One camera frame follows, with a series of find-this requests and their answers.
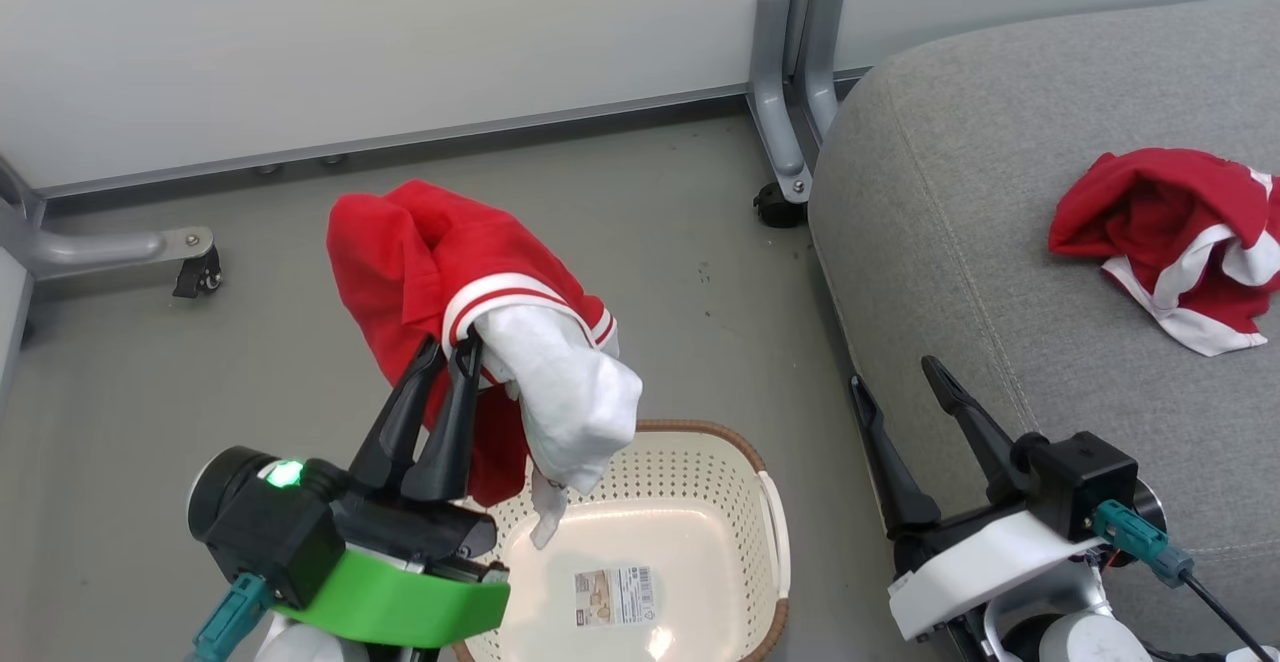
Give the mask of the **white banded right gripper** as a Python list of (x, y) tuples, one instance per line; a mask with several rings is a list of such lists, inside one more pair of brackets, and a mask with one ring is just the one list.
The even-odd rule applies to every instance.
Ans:
[[(960, 426), (983, 472), (991, 505), (1027, 498), (1030, 480), (1012, 461), (1012, 439), (934, 356), (922, 371), (938, 406)], [(922, 533), (941, 521), (940, 507), (916, 484), (886, 432), (884, 414), (860, 374), (850, 394), (873, 492), (887, 534)], [(1032, 512), (983, 526), (890, 586), (890, 611), (902, 639), (913, 640), (1073, 556), (1098, 545), (1097, 537), (1070, 542)]]

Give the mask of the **grey double partition foot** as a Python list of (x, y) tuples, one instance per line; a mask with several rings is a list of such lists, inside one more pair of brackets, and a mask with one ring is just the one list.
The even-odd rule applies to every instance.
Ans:
[(844, 0), (756, 0), (746, 101), (773, 182), (792, 204), (806, 204), (812, 173), (791, 110), (822, 143), (838, 109), (836, 47)]

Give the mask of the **white basket with brown rim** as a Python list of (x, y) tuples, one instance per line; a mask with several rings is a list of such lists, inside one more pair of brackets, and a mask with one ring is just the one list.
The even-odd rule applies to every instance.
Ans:
[[(646, 420), (536, 548), (532, 494), (489, 508), (509, 570), (502, 625), (458, 662), (765, 662), (788, 620), (791, 557), (777, 485), (730, 428)], [(652, 625), (576, 627), (573, 575), (650, 566)]]

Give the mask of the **grey partition foot with plate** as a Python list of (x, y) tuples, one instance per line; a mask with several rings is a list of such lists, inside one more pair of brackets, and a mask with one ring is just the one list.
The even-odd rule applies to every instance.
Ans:
[(40, 280), (196, 257), (216, 246), (206, 225), (67, 236), (42, 229), (46, 200), (0, 155), (0, 248)]

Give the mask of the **red and white jacket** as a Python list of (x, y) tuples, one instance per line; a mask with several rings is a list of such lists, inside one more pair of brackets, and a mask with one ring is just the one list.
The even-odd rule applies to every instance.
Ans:
[(570, 493), (591, 493), (635, 437), (643, 382), (614, 315), (517, 216), (421, 181), (342, 196), (326, 251), (388, 382), (422, 346), (483, 342), (467, 493), (490, 507), (530, 487), (545, 548)]

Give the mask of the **grey fabric sofa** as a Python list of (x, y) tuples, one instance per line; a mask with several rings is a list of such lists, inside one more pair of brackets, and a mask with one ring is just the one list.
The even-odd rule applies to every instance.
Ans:
[(1197, 577), (1280, 647), (1280, 296), (1267, 343), (1178, 344), (1047, 245), (1102, 152), (1189, 149), (1280, 181), (1280, 0), (975, 29), (882, 61), (826, 137), (808, 220), (856, 370), (946, 515), (986, 479), (937, 405), (940, 359), (1011, 437), (1087, 430), (1138, 460)]

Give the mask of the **grey partition base rail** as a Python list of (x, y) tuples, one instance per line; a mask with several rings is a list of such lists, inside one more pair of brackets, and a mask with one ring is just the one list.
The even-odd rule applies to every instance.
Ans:
[(718, 85), (718, 87), (678, 93), (660, 93), (660, 96), (641, 100), (603, 102), (603, 105), (561, 111), (540, 111), (540, 114), (518, 118), (481, 120), (481, 123), (465, 125), (445, 125), (445, 128), (425, 132), (381, 134), (381, 137), (361, 141), (320, 143), (320, 146), (287, 150), (282, 152), (261, 152), (261, 155), (251, 155), (215, 163), (169, 166), (169, 169), (150, 173), (109, 175), (109, 178), (97, 181), (47, 184), (47, 187), (38, 188), (36, 193), (45, 200), (61, 200), (78, 195), (97, 195), (129, 190), (140, 187), (140, 184), (163, 184), (195, 179), (200, 178), (200, 175), (252, 172), (257, 169), (257, 166), (287, 165), (308, 160), (320, 160), (337, 155), (352, 155), (352, 152), (375, 152), (380, 150), (412, 146), (412, 143), (442, 143), (465, 138), (479, 138), (481, 134), (521, 133), (531, 129), (549, 129), (552, 125), (572, 125), (582, 123), (582, 120), (614, 120), (627, 115), (645, 114), (645, 111), (666, 111), (671, 109), (687, 108), (690, 105), (696, 106), (700, 105), (700, 102), (718, 102), (721, 100), (742, 99), (745, 93), (748, 93), (746, 83)]

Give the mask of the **red shorts with white trim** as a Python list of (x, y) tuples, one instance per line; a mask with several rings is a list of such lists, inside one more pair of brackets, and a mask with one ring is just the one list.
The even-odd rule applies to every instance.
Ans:
[(1048, 248), (1097, 257), (1198, 355), (1260, 347), (1280, 292), (1280, 175), (1198, 150), (1106, 152), (1059, 201)]

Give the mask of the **paper label sticker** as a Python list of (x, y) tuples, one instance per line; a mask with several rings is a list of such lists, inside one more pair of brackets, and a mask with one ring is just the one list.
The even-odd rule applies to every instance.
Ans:
[(573, 575), (576, 627), (652, 625), (658, 621), (650, 566), (599, 569)]

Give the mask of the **black caster wheel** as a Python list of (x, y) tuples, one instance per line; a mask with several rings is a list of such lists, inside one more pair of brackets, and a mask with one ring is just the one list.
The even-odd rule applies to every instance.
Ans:
[(221, 286), (221, 260), (216, 246), (204, 255), (186, 257), (175, 278), (172, 296), (182, 300), (197, 300), (209, 296)]
[(768, 228), (790, 229), (806, 222), (806, 204), (787, 201), (778, 182), (763, 184), (751, 206), (760, 224)]

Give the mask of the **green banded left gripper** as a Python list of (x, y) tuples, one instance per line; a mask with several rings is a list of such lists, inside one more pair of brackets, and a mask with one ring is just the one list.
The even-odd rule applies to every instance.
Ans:
[[(347, 549), (312, 602), (275, 613), (351, 642), (439, 649), (498, 629), (509, 572), (484, 561), (497, 548), (497, 521), (449, 503), (467, 496), (484, 344), (471, 333), (445, 361), (425, 337), (393, 387), (352, 464), (357, 490), (398, 490), (408, 505), (348, 494), (334, 503)], [(436, 378), (449, 384), (436, 425), (415, 449)]]

